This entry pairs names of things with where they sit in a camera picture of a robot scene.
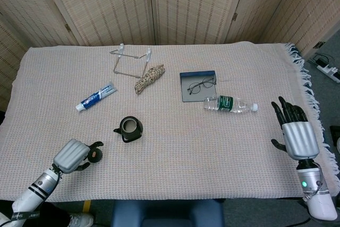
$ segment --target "water bottle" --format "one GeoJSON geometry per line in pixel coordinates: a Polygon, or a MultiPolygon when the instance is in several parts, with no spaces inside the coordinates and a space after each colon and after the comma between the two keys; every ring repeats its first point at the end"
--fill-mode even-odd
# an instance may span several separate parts
{"type": "Polygon", "coordinates": [[[219,110],[225,112],[244,113],[256,112],[256,103],[247,103],[240,98],[233,98],[227,96],[213,95],[207,97],[203,102],[203,107],[210,110],[219,110]]]}

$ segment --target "rope bundle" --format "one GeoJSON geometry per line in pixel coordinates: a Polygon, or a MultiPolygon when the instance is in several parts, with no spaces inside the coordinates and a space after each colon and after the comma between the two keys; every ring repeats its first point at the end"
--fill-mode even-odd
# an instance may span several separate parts
{"type": "Polygon", "coordinates": [[[136,94],[141,94],[141,92],[150,84],[154,83],[158,78],[164,74],[164,65],[154,66],[136,83],[134,90],[136,94]]]}

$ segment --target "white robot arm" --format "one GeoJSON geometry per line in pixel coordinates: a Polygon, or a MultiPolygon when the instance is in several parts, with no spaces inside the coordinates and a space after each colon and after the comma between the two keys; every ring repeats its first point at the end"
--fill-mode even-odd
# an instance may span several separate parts
{"type": "Polygon", "coordinates": [[[272,102],[280,123],[285,144],[272,139],[273,145],[299,161],[296,168],[304,193],[303,200],[308,206],[311,216],[320,220],[333,221],[337,212],[330,196],[321,166],[314,162],[320,153],[315,133],[307,117],[299,106],[293,106],[279,97],[282,111],[272,102]]]}
{"type": "Polygon", "coordinates": [[[8,219],[0,213],[0,227],[21,227],[27,219],[39,217],[35,211],[52,194],[62,174],[86,169],[89,162],[99,162],[102,152],[97,148],[104,144],[100,141],[87,146],[80,141],[71,139],[54,157],[52,167],[43,174],[18,198],[12,205],[13,215],[8,219]]]}

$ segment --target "wire display stand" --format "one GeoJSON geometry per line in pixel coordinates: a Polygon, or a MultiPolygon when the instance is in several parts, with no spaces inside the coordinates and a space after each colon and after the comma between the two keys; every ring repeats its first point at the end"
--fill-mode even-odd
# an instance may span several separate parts
{"type": "Polygon", "coordinates": [[[132,55],[123,54],[123,53],[124,53],[124,49],[125,49],[124,44],[120,44],[119,49],[116,49],[116,50],[110,52],[111,54],[116,54],[116,55],[118,55],[118,59],[117,59],[116,64],[115,64],[115,66],[114,66],[114,68],[113,68],[113,72],[114,72],[115,74],[128,75],[129,77],[142,78],[143,75],[144,75],[144,73],[145,73],[145,70],[146,70],[146,68],[147,68],[147,65],[148,65],[148,63],[149,63],[149,61],[150,61],[150,58],[151,58],[151,49],[148,48],[147,53],[144,54],[144,55],[142,55],[142,56],[132,56],[132,55]],[[144,65],[144,69],[143,69],[142,75],[141,75],[141,76],[138,76],[138,75],[133,75],[133,74],[122,73],[122,72],[116,71],[118,62],[119,62],[119,60],[121,59],[122,56],[130,57],[130,58],[135,58],[135,59],[137,59],[137,60],[139,60],[140,58],[146,57],[146,61],[145,61],[145,65],[144,65]]]}

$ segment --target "gray floor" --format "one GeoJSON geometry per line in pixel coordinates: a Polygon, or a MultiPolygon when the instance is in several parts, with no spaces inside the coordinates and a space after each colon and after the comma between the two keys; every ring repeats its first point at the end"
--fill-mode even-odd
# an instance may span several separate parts
{"type": "MultiPolygon", "coordinates": [[[[318,51],[327,53],[330,64],[340,68],[340,31],[318,51]]],[[[330,125],[340,125],[340,108],[337,98],[340,98],[340,84],[336,84],[310,63],[305,68],[312,75],[312,89],[315,98],[320,103],[320,119],[325,128],[325,139],[331,145],[330,151],[335,153],[337,160],[340,154],[333,146],[330,125]]],[[[58,207],[69,212],[81,212],[83,202],[58,203],[58,207]]],[[[113,200],[94,200],[90,212],[96,216],[96,223],[109,226],[113,210],[113,200]]],[[[286,199],[228,199],[224,202],[224,218],[229,227],[284,227],[303,222],[308,218],[307,211],[294,200],[286,199]]],[[[318,227],[321,224],[310,221],[301,226],[318,227]]]]}

